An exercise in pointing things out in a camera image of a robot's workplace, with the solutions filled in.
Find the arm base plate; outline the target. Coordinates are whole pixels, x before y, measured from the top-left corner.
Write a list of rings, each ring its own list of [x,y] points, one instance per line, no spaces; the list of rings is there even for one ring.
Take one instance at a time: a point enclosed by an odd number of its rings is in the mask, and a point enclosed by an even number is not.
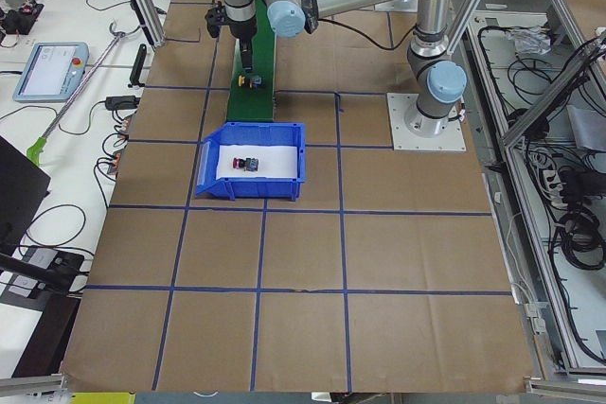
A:
[[[455,108],[442,119],[420,113],[418,94],[387,93],[393,149],[413,152],[464,152],[466,148],[459,120],[450,121]]]

